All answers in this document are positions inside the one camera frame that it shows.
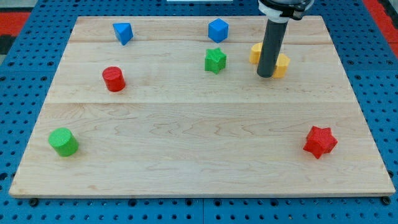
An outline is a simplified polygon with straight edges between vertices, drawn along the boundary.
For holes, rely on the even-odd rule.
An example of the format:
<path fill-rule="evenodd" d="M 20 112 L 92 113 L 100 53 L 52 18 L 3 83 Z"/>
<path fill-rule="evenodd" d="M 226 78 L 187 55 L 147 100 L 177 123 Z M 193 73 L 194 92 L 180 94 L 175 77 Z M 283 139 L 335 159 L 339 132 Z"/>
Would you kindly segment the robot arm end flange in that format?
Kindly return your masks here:
<path fill-rule="evenodd" d="M 258 0 L 258 8 L 269 20 L 286 23 L 301 20 L 314 4 L 314 0 Z"/>

